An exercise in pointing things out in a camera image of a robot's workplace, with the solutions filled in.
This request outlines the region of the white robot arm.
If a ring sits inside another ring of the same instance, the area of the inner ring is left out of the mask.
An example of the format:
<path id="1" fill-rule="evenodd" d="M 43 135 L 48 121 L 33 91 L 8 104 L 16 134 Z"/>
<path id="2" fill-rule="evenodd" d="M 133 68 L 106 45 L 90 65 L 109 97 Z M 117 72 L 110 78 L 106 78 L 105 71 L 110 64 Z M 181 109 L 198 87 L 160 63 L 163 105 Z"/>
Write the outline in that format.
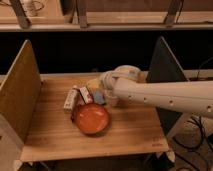
<path id="1" fill-rule="evenodd" d="M 213 81 L 143 83 L 140 76 L 138 67 L 122 65 L 96 80 L 119 99 L 213 119 Z"/>

